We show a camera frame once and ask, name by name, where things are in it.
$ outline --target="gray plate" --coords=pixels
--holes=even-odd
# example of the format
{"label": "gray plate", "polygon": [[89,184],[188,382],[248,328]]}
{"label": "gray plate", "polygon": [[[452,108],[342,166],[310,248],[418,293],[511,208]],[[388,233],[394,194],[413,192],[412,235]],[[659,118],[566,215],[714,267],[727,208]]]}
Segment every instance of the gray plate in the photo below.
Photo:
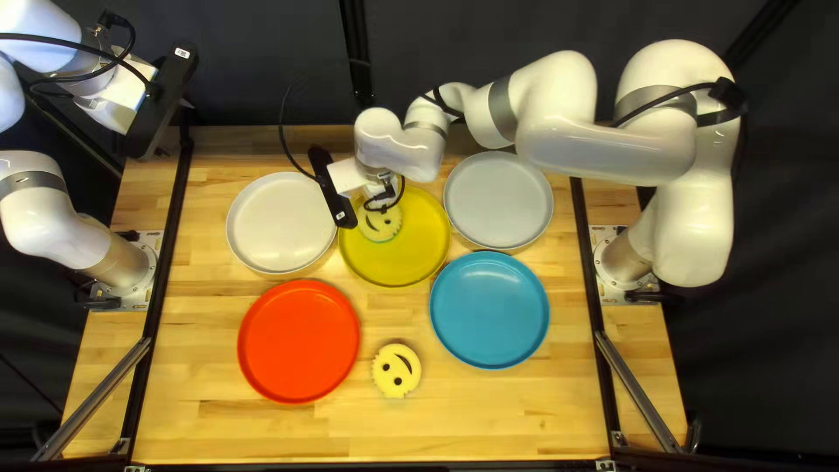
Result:
{"label": "gray plate", "polygon": [[548,228],[554,193],[534,165],[515,154],[488,151],[455,167],[443,204],[464,238],[489,249],[516,249]]}

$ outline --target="yellow plate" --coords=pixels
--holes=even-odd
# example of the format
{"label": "yellow plate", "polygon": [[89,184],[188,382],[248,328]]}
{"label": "yellow plate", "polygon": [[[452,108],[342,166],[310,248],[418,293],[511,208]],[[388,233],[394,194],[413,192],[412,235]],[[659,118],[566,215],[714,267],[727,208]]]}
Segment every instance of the yellow plate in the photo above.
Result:
{"label": "yellow plate", "polygon": [[[353,202],[356,214],[361,214],[362,203],[361,198]],[[344,261],[364,280],[379,286],[409,286],[421,282],[443,265],[449,252],[449,218],[431,195],[406,186],[399,206],[402,228],[389,241],[374,243],[358,228],[338,231],[338,246]]]}

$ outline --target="white plate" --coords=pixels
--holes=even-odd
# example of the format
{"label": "white plate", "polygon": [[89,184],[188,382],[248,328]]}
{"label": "white plate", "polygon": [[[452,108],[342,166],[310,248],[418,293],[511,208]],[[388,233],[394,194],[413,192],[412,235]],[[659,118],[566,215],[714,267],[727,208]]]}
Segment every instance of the white plate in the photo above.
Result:
{"label": "white plate", "polygon": [[318,185],[297,172],[251,182],[227,213],[227,243],[251,269],[286,274],[315,262],[337,228]]}
{"label": "white plate", "polygon": [[515,154],[488,151],[455,167],[443,204],[464,238],[489,249],[516,249],[548,228],[554,193],[534,165]]}

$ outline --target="blue plate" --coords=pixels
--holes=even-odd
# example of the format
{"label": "blue plate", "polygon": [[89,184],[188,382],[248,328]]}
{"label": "blue plate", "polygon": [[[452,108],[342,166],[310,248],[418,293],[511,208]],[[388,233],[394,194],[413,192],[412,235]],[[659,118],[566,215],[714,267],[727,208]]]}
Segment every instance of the blue plate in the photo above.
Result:
{"label": "blue plate", "polygon": [[524,362],[548,333],[544,287],[506,254],[482,251],[452,261],[434,282],[429,306],[443,346],[481,369]]}

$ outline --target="black bracket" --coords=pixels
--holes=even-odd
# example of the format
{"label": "black bracket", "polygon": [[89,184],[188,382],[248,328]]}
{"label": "black bracket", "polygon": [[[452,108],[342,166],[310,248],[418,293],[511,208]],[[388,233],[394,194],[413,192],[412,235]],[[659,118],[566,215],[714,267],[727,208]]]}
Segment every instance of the black bracket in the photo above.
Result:
{"label": "black bracket", "polygon": [[312,165],[312,170],[315,171],[318,184],[320,185],[320,192],[323,193],[326,199],[326,205],[329,206],[329,213],[332,215],[332,221],[338,228],[353,229],[358,225],[358,218],[352,209],[350,199],[344,197],[337,190],[332,183],[332,178],[329,177],[329,171],[326,167],[332,163],[332,156],[326,149],[313,144],[309,148],[309,162]]}
{"label": "black bracket", "polygon": [[186,84],[198,66],[198,49],[192,43],[176,43],[154,77],[154,95],[146,97],[125,135],[122,153],[139,159],[157,149],[169,126]]}

